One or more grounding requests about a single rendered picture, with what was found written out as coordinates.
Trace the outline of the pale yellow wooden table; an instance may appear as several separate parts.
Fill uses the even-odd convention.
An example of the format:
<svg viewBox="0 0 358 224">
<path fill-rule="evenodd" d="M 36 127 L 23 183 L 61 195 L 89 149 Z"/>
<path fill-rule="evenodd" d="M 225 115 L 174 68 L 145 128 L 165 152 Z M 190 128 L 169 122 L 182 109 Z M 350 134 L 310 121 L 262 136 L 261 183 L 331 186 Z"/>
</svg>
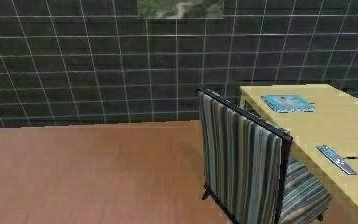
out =
<svg viewBox="0 0 358 224">
<path fill-rule="evenodd" d="M 291 155 L 303 162 L 343 208 L 334 215 L 340 224 L 358 224 L 358 159 L 344 159 L 356 175 L 347 175 L 317 146 L 327 145 L 340 157 L 358 156 L 358 98 L 328 84 L 242 86 L 241 103 L 293 136 Z M 299 95 L 313 112 L 274 112 L 265 95 Z"/>
</svg>

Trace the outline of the blue book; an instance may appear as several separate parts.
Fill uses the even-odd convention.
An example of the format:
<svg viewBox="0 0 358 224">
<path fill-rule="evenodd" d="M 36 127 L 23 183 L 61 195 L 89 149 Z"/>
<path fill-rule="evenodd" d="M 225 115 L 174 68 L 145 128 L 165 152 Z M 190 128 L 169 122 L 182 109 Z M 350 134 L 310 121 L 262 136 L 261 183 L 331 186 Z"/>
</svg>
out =
<svg viewBox="0 0 358 224">
<path fill-rule="evenodd" d="M 315 106 L 299 95 L 265 95 L 261 99 L 278 113 L 313 112 Z"/>
</svg>

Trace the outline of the green framed wall picture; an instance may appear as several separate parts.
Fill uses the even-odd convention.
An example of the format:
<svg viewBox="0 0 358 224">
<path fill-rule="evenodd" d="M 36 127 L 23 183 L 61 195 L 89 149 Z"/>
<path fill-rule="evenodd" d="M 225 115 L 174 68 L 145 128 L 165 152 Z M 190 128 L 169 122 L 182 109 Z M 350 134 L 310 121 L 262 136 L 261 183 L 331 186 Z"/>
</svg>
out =
<svg viewBox="0 0 358 224">
<path fill-rule="evenodd" d="M 137 0 L 138 15 L 146 19 L 220 19 L 225 0 Z"/>
</svg>

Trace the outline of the grey remote control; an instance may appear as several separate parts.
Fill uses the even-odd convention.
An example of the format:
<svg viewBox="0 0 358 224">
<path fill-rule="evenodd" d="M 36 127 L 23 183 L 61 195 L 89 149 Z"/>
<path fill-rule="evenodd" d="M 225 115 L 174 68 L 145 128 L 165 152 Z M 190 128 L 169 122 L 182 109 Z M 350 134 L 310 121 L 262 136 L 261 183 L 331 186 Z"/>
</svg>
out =
<svg viewBox="0 0 358 224">
<path fill-rule="evenodd" d="M 356 171 L 329 146 L 317 146 L 317 150 L 320 151 L 329 161 L 336 165 L 345 174 L 356 175 Z"/>
</svg>

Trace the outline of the striped upholstered chair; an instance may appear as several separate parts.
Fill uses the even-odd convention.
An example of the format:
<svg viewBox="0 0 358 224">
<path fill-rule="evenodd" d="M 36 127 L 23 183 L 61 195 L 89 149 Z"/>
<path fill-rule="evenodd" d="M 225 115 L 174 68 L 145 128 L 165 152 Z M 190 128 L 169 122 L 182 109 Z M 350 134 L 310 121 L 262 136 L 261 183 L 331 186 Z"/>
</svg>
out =
<svg viewBox="0 0 358 224">
<path fill-rule="evenodd" d="M 205 197 L 233 224 L 312 224 L 322 221 L 331 195 L 290 156 L 287 131 L 216 92 L 198 91 Z"/>
</svg>

